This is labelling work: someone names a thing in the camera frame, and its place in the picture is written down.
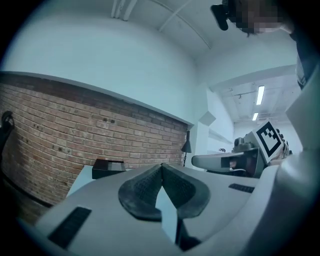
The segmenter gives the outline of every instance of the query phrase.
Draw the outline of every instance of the white ceiling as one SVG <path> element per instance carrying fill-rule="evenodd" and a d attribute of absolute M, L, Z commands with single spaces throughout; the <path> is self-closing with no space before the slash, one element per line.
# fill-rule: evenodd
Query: white ceiling
<path fill-rule="evenodd" d="M 129 20 L 159 30 L 173 12 L 188 1 L 138 0 Z M 129 2 L 130 0 L 126 0 L 124 11 Z M 246 35 L 233 25 L 228 31 L 222 31 L 218 28 L 210 7 L 220 3 L 221 0 L 191 0 L 172 18 L 161 33 L 195 60 L 213 48 L 217 42 L 221 42 L 222 39 L 228 44 L 238 44 L 239 41 L 246 40 Z"/>
<path fill-rule="evenodd" d="M 265 86 L 261 105 L 257 105 L 259 86 Z M 265 120 L 287 123 L 285 111 L 301 90 L 297 77 L 286 75 L 225 88 L 218 93 L 235 124 L 254 122 L 254 113 L 259 113 L 258 123 Z"/>

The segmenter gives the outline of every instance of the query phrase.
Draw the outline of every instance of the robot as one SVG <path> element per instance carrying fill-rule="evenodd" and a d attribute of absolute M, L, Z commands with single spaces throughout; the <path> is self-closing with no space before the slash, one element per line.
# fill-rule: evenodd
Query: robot
<path fill-rule="evenodd" d="M 268 166 L 283 141 L 265 122 L 238 139 L 233 153 L 194 156 L 193 165 L 208 171 L 157 164 L 104 177 L 54 206 L 35 227 L 21 225 L 49 255 L 272 255 L 319 194 L 318 81 L 319 69 L 286 112 L 304 150 L 281 165 Z M 249 169 L 239 161 L 238 171 L 249 175 L 230 174 L 230 158 L 244 157 L 255 159 Z M 176 208 L 175 243 L 155 208 L 161 187 Z"/>

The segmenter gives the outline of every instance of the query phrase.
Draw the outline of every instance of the fluorescent light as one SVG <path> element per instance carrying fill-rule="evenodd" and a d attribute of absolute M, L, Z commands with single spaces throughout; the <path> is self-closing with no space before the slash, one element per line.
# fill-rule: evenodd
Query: fluorescent light
<path fill-rule="evenodd" d="M 261 105 L 262 99 L 264 97 L 264 92 L 265 92 L 265 87 L 259 86 L 258 99 L 256 100 L 257 105 Z"/>
<path fill-rule="evenodd" d="M 256 121 L 259 113 L 254 113 L 252 121 Z"/>

